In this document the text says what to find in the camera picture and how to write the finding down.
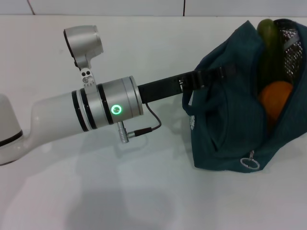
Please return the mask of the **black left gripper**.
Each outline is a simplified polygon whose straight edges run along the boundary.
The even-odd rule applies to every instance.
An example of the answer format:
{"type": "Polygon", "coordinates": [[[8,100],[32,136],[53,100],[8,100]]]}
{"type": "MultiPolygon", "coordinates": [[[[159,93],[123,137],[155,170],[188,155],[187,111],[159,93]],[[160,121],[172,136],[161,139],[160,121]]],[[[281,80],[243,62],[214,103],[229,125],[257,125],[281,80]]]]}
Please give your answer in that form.
{"type": "Polygon", "coordinates": [[[202,90],[215,81],[236,74],[236,65],[224,65],[208,70],[194,70],[138,86],[143,104],[171,97],[183,92],[202,90]]]}

